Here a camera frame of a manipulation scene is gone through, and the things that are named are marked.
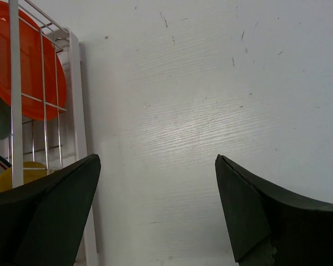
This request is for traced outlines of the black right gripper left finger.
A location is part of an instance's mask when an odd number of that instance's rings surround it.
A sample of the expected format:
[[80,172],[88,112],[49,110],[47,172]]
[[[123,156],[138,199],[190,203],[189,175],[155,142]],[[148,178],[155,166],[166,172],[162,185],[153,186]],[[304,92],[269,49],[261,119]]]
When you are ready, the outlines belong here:
[[0,193],[0,265],[73,265],[100,176],[91,154]]

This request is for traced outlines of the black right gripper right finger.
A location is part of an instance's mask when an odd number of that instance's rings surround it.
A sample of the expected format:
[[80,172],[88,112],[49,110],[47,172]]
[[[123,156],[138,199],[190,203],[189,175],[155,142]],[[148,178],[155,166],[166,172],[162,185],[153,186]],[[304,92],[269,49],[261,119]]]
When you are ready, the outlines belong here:
[[282,188],[218,155],[216,179],[239,265],[333,265],[333,204]]

